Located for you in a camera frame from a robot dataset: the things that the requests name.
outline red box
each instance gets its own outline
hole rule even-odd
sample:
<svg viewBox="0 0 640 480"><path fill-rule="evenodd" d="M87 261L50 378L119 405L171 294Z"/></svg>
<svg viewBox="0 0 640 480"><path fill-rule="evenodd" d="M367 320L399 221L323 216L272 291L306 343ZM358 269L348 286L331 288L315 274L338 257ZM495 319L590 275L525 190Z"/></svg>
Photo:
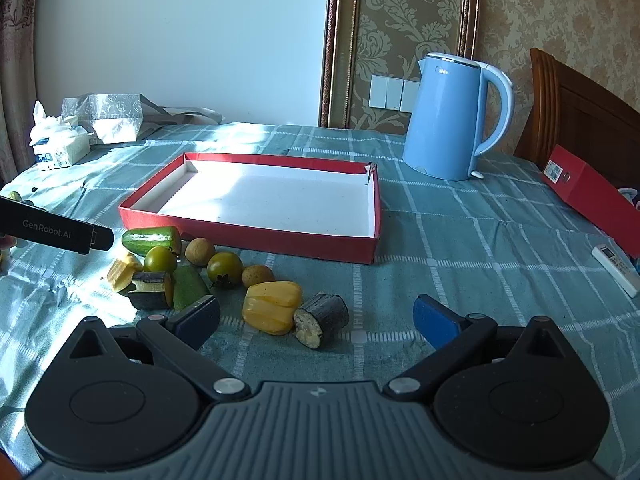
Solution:
<svg viewBox="0 0 640 480"><path fill-rule="evenodd" d="M270 253L370 264L380 238L373 164L279 155L185 153L119 207L127 229Z"/></svg>
<svg viewBox="0 0 640 480"><path fill-rule="evenodd" d="M543 179L564 202L613 238L626 254L640 256L640 212L589 164L557 145Z"/></svg>

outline white sticker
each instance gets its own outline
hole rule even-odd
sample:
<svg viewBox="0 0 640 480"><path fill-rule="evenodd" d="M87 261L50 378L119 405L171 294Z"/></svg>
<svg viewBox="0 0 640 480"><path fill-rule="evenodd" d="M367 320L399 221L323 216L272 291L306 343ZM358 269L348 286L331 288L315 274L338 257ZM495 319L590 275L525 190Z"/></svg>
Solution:
<svg viewBox="0 0 640 480"><path fill-rule="evenodd" d="M549 177L549 180L551 182L557 184L560 175L562 175L562 168L558 166L554 161L550 160L546 164L545 175Z"/></svg>

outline yellow squash piece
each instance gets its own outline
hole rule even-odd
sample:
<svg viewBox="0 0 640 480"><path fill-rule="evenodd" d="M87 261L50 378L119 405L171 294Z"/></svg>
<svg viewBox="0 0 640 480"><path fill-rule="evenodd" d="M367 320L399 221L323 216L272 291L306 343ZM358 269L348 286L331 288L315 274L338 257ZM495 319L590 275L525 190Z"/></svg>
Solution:
<svg viewBox="0 0 640 480"><path fill-rule="evenodd" d="M293 313L302 304L302 289L294 282L267 282L247 289L242 318L254 328L283 335L293 328Z"/></svg>
<svg viewBox="0 0 640 480"><path fill-rule="evenodd" d="M142 264L131 253L118 257L109 272L107 272L107 281L115 292L120 292L131 283L131 277L136 272L142 271Z"/></svg>

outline kettle handle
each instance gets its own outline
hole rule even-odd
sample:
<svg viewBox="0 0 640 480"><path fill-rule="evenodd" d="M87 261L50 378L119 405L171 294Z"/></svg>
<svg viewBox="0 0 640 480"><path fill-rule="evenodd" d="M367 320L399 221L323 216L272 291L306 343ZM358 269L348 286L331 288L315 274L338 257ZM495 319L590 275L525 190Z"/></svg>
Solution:
<svg viewBox="0 0 640 480"><path fill-rule="evenodd" d="M496 125L494 132L487 137L486 140L478 144L474 156L482 155L484 152L487 152L494 147L507 132L507 129L511 124L511 118L513 117L513 84L510 79L502 70L499 70L492 65L485 65L485 63L482 63L482 77L493 83L498 89L498 92L500 92L500 119L498 120L498 124Z"/></svg>

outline cut eggplant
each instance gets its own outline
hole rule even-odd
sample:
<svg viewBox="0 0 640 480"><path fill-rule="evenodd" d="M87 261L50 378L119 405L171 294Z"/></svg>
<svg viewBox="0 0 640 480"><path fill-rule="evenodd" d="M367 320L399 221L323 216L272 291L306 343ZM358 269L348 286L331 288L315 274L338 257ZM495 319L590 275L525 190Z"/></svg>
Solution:
<svg viewBox="0 0 640 480"><path fill-rule="evenodd" d="M335 294L316 294L293 314L296 338L309 348L318 348L348 322L347 306Z"/></svg>
<svg viewBox="0 0 640 480"><path fill-rule="evenodd" d="M129 292L129 301L140 310L162 310L174 304L174 284L168 272L136 272L131 281L136 290Z"/></svg>

